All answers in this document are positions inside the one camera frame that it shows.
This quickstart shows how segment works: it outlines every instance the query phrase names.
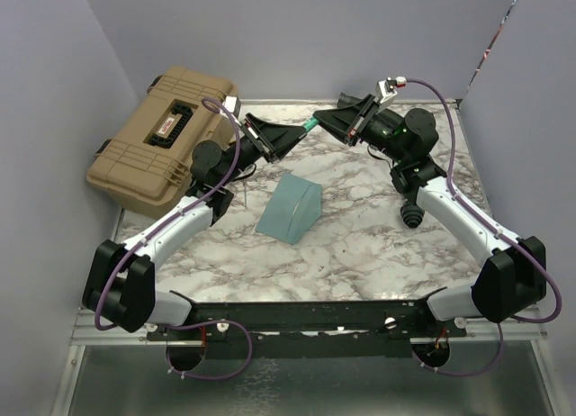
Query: marble surface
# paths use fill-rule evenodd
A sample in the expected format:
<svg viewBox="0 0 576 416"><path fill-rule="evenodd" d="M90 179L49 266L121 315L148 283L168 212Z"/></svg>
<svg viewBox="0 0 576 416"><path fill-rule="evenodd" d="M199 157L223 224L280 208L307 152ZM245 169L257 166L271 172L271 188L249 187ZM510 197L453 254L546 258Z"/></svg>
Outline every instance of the marble surface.
<svg viewBox="0 0 576 416"><path fill-rule="evenodd" d="M394 105L405 113L413 105ZM447 167L450 135L439 104L420 105L436 117L440 141L432 156ZM330 105L245 105L271 122L301 124ZM453 109L456 124L458 119ZM454 180L480 206L482 190L457 126ZM258 162L247 180L229 185L236 196L228 213L188 241L157 272L157 289L176 290L199 302L329 301L411 298L441 286L472 282L472 256L434 217L420 227L401 221L402 198L389 166L358 145L348 148L315 128L284 160ZM255 227L284 173L322 185L323 213L295 245L256 233ZM118 240L142 231L148 218L125 213Z"/></svg>

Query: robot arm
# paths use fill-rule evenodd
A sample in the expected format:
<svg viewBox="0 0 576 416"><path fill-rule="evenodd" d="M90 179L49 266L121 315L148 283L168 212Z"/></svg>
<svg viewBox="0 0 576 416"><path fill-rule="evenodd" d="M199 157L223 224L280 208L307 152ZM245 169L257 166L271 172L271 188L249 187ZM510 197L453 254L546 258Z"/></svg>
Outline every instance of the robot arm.
<svg viewBox="0 0 576 416"><path fill-rule="evenodd" d="M301 126L265 122L250 113L245 122L238 125L244 136L229 180L260 158L276 162L306 136L306 130ZM187 240L208 229L226 213L233 194L224 187L206 202L189 209L230 171L235 152L236 144L226 150L211 140L197 144L191 168L193 183L180 202L122 244L107 240L97 248L82 297L86 308L96 312L99 300L105 294L103 317L128 332L138 330L145 323L171 326L185 323L194 302L180 294L156 291L155 271ZM122 267L126 273L116 276L110 290L105 292L113 270L131 251Z"/></svg>
<svg viewBox="0 0 576 416"><path fill-rule="evenodd" d="M395 163L392 182L406 199L400 211L404 222L417 227L424 211L431 213L465 245L481 267L474 285L444 289L427 299L434 317L439 321L485 317L501 322L543 299L546 291L545 278L505 239L517 241L543 267L544 244L535 237L521 239L457 189L455 193L450 189L446 172L429 156L438 140L434 116L418 108L409 110L404 117L383 109L393 101L396 88L405 84L403 77L389 78L378 84L375 95L362 100L342 95L337 109L317 111L314 117L344 144L366 142L391 158ZM491 228L498 229L496 235Z"/></svg>

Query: screw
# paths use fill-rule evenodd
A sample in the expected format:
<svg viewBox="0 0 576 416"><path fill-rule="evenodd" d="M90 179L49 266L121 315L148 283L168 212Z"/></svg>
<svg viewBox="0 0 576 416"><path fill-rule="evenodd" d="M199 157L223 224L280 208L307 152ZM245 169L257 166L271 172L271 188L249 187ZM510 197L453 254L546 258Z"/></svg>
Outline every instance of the screw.
<svg viewBox="0 0 576 416"><path fill-rule="evenodd" d="M456 317L454 319L454 325L458 329L464 329L466 327L466 319L464 317Z"/></svg>
<svg viewBox="0 0 576 416"><path fill-rule="evenodd" d="M384 320L384 327L386 329L394 329L396 326L398 326L398 324L396 323L396 319L393 317L388 317L386 320Z"/></svg>

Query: green cable connector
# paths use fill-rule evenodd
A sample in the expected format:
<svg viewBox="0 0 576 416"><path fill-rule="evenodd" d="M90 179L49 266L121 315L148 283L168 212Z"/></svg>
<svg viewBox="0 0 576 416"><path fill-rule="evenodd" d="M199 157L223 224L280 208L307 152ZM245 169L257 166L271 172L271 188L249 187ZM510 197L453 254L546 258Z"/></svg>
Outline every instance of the green cable connector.
<svg viewBox="0 0 576 416"><path fill-rule="evenodd" d="M312 128L314 128L316 125L318 125L318 123L319 123L318 119L316 119L315 117L311 117L302 126L304 127L306 132L310 132L310 131L312 131Z"/></svg>

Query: purple cable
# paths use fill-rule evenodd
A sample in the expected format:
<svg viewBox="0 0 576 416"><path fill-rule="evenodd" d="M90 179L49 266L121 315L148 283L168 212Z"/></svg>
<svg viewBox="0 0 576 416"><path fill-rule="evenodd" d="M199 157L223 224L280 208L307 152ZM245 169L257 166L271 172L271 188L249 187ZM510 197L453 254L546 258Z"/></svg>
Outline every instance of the purple cable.
<svg viewBox="0 0 576 416"><path fill-rule="evenodd" d="M436 96L438 97L438 99L440 100L440 102L442 103L442 106L444 107L444 110L446 112L446 117L448 118L448 125L450 126L450 137L451 137L450 161L448 162L448 177L446 178L446 184L448 185L448 189L450 190L452 197L470 215L472 215L476 219L476 221L478 221L484 227L489 229L495 236L500 237L502 240L504 240L506 243L508 243L515 250L520 252L520 254L522 254L530 263L532 263L532 266L534 266L536 268L536 270L544 277L546 282L552 288L552 291L554 293L554 297L556 299L556 306L555 306L552 314L550 314L547 317L544 317L543 319L529 319L529 318L520 317L517 315L513 315L512 318L515 320L518 320L518 321L525 321L526 323L547 323L549 321L554 320L556 317L558 317L560 315L560 312L562 311L563 302L562 302L562 295L560 294L560 289L558 288L558 285L554 282L554 280L552 279L550 274L548 274L546 269L544 269L542 267L542 265L540 263L538 263L538 261L528 251L526 251L524 248L522 248L520 245L518 245L518 243L515 240L512 240L511 238L509 238L508 236L506 236L504 234L498 234L498 229L496 229L493 225L491 225L488 221L486 221L479 213L477 213L468 204L468 202L466 202L460 196L460 194L458 194L456 192L456 189L454 187L454 180L453 180L453 178L454 178L454 162L455 162L455 153L456 153L456 133L455 133L454 121L452 120L452 114L450 114L450 109L448 108L448 104L446 103L446 100L444 99L442 94L440 94L440 92L435 87L433 87L432 85L430 85L426 81L417 80L416 78L407 78L406 81L407 81L407 83L416 83L419 85L423 85L423 86L427 87L428 89L430 89L432 92L434 92L436 94Z"/></svg>
<svg viewBox="0 0 576 416"><path fill-rule="evenodd" d="M230 179L230 177L232 176L232 173L234 173L234 170L236 169L236 165L238 164L238 159L240 156L240 127L239 127L238 123L236 122L236 118L234 117L234 115L226 107L224 107L224 105L222 105L222 103L220 101L218 101L217 99L214 99L214 98L203 98L202 99L202 105L207 110L209 110L213 113L219 113L220 110L222 110L226 114L226 116L228 117L230 123L232 124L232 127L234 128L234 134L236 136L236 148L234 150L234 159L232 160L232 163L230 164L230 168L229 168L228 172L224 175L222 180L218 184L216 184L216 186L213 189L208 191L206 194L204 194L198 200L187 205L182 210L182 213L190 212L194 207L196 207L198 204L200 204L200 203L204 202L205 200L207 200L208 198L210 198L216 191L218 191L220 188L222 188L223 185L228 181L228 179ZM179 212L173 213L172 215L168 216L153 231L151 231L150 234L144 238L144 240L146 242L148 242L149 240L154 238L154 236L156 236L159 232L161 232L170 222L172 222L173 220L175 220L176 218L178 218L180 216L182 216L182 215ZM124 257L122 257L120 259L120 261L118 262L116 267L113 269L112 273L110 274L110 277L108 278L108 281L106 282L106 285L104 286L104 289L102 290L102 294L100 295L100 299L98 299L98 304L96 305L96 310L94 312L94 325L98 330L110 330L110 329L113 329L116 327L116 325L114 325L114 324L104 326L101 323L102 309L104 308L104 303L106 301L106 297L108 296L108 293L110 292L110 289L112 288L112 285L114 283L114 279L116 279L116 276L124 268L124 265L126 264L128 259L132 256L132 254L134 254L138 249L142 248L142 246L143 246L143 244L141 241L138 242L136 245L134 245L124 255Z"/></svg>
<svg viewBox="0 0 576 416"><path fill-rule="evenodd" d="M252 360L252 348L253 348L253 346L252 346L252 339L250 338L250 333L240 323L236 323L235 321L232 321L232 320L213 320L213 321L205 321L204 323L192 324L189 326L168 326L168 328L172 329L172 330L193 330L193 329L198 329L201 327L213 326L214 324L218 324L218 323L228 323L228 324L231 324L232 326L236 326L238 329L242 330L242 333L244 333L244 335L246 336L246 339L248 342L248 353L246 355L246 359L244 360L244 363L242 364L242 366L240 368L238 368L236 371L234 371L233 373L225 374L225 375L200 375L200 374L193 374L193 373L190 373L187 371L178 371L177 369L175 369L172 366L172 362L170 361L170 355L168 354L168 351L166 349L166 362L168 363L168 366L170 366L170 371L168 371L168 373L170 373L171 371L174 371L175 373L177 373L179 375L183 375L185 377L195 378L197 380L214 381L214 382L217 382L220 380L229 380L232 377L235 377L236 375L242 373L248 367L248 365L250 365L250 361Z"/></svg>
<svg viewBox="0 0 576 416"><path fill-rule="evenodd" d="M482 375L490 371L492 368L494 368L499 363L500 359L502 358L502 354L504 353L504 334L502 333L502 327L500 326L499 323L497 323L496 326L498 326L498 334L499 334L498 352L487 366L481 369L477 369L476 371L462 371L462 372L445 371L444 369L441 368L434 368L430 365L426 365L424 362L420 360L420 358L413 351L412 356L416 358L416 360L420 363L420 366L422 366L424 369L427 369L428 371L432 371L435 374L448 375L449 377L474 377L475 375Z"/></svg>

